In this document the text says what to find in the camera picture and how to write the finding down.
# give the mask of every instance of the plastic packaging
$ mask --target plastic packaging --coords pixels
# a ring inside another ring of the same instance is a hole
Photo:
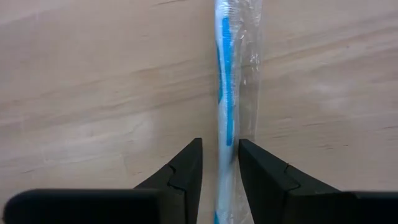
[[[254,140],[261,76],[262,0],[216,0],[218,196],[215,223],[248,223],[250,209],[236,160],[239,138]]]

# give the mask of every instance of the light wooden surface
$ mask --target light wooden surface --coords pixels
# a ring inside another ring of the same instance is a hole
[[[398,190],[398,1],[265,0],[264,18],[257,143],[339,189]],[[132,188],[201,136],[211,223],[213,35],[213,1],[0,0],[0,205]]]

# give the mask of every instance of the black plastic jaw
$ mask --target black plastic jaw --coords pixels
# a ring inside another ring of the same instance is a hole
[[[130,190],[30,190],[4,209],[6,224],[175,223],[197,221],[202,142],[194,139],[168,164]]]
[[[397,223],[397,193],[340,192],[247,139],[238,154],[256,224]]]

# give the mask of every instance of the blue stripe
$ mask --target blue stripe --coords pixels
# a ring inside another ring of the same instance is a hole
[[[229,31],[229,19],[223,18],[223,50],[225,65],[225,81],[226,81],[226,106],[227,106],[227,123],[226,123],[226,144],[232,146],[233,143],[233,78],[232,78],[232,35]]]
[[[220,222],[218,221],[218,217],[217,217],[217,213],[214,213],[214,224],[220,224]]]
[[[220,50],[217,44],[217,63],[218,63],[218,103],[223,97],[223,80],[221,79]]]

